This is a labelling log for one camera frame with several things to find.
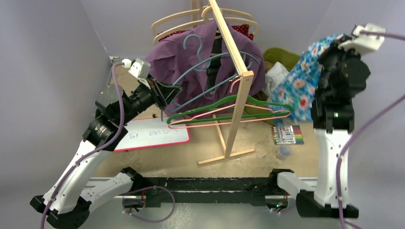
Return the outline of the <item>blue floral garment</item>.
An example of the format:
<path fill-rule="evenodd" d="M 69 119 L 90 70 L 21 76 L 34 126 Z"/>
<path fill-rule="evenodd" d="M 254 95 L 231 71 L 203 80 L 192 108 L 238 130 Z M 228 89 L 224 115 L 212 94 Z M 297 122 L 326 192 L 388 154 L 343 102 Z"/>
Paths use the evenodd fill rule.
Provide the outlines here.
<path fill-rule="evenodd" d="M 334 40 L 343 37 L 342 33 L 327 36 L 311 44 L 287 76 L 270 93 L 273 103 L 288 104 L 293 111 L 287 117 L 292 122 L 311 122 L 311 106 L 320 78 L 322 65 L 318 58 L 330 47 Z"/>

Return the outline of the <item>white garment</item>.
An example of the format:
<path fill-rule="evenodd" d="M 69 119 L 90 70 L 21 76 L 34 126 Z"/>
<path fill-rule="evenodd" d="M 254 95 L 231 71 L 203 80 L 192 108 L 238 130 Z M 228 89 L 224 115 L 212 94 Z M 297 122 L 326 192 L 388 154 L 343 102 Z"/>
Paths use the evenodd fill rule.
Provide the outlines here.
<path fill-rule="evenodd" d="M 289 74 L 289 70 L 280 62 L 265 62 L 266 67 L 270 67 L 265 74 L 265 87 L 262 92 L 267 96 L 267 101 L 271 101 L 270 95 L 274 89 Z"/>

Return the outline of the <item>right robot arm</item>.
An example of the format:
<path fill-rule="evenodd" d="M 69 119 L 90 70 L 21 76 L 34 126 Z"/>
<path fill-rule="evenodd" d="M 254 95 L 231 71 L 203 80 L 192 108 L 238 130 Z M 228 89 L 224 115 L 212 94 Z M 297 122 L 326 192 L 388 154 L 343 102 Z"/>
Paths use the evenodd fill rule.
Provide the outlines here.
<path fill-rule="evenodd" d="M 315 188 L 292 175 L 268 181 L 272 193 L 290 193 L 303 218 L 359 216 L 349 197 L 348 142 L 354 131 L 352 99 L 366 88 L 370 70 L 354 48 L 341 47 L 350 41 L 346 34 L 335 34 L 311 44 L 270 95 L 272 102 L 292 106 L 291 121 L 312 122 L 317 137 Z"/>

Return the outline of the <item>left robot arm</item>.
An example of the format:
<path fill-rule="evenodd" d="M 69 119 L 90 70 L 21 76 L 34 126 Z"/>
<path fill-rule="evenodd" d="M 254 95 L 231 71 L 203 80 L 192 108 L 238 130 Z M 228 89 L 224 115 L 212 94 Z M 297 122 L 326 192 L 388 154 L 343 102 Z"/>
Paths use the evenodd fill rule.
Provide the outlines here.
<path fill-rule="evenodd" d="M 156 185 L 130 167 L 115 177 L 86 189 L 99 165 L 127 134 L 125 125 L 156 104 L 165 108 L 182 87 L 152 77 L 127 95 L 118 84 L 108 85 L 96 100 L 96 117 L 88 125 L 78 150 L 54 186 L 34 196 L 30 205 L 42 213 L 42 225 L 55 229 L 77 229 L 96 208 L 121 194 L 137 195 Z"/>

